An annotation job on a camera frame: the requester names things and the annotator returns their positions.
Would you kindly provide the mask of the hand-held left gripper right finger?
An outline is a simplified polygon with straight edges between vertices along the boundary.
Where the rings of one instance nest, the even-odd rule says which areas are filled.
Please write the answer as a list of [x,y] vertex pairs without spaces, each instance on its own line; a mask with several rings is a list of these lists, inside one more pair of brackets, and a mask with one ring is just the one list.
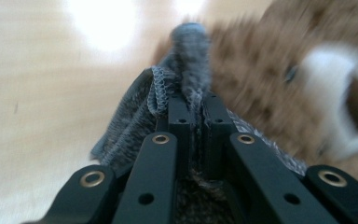
[[207,179],[222,176],[224,144],[237,131],[221,98],[210,92],[202,104],[201,170]]

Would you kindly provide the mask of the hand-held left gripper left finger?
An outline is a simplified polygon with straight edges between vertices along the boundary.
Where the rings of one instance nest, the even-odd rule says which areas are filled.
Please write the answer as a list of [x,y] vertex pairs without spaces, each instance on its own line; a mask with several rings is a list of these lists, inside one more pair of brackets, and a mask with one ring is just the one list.
[[168,115],[158,119],[156,130],[171,133],[177,139],[176,175],[179,179],[185,178],[189,173],[192,123],[184,96],[180,93],[170,96]]

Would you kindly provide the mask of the grey fuzzy cloth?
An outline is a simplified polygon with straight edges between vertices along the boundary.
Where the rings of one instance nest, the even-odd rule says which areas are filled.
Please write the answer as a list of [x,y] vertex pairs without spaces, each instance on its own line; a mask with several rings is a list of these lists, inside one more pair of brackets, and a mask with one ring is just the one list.
[[[210,93],[210,40],[198,23],[172,30],[172,47],[157,65],[131,84],[92,149],[114,171],[131,168],[141,189],[175,185],[169,205],[173,224],[299,224],[305,218],[305,165],[280,151],[257,129],[227,109],[237,131],[224,144],[222,176],[207,179],[201,170],[202,104]],[[156,130],[168,115],[169,97],[180,93],[193,119],[189,173],[176,175],[177,139]]]

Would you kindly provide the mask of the brown plush bear toy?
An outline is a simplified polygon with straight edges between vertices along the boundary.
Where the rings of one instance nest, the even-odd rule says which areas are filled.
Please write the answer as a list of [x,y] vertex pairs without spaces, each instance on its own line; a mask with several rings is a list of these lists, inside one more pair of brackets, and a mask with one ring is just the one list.
[[274,0],[208,27],[212,90],[278,147],[358,180],[358,0]]

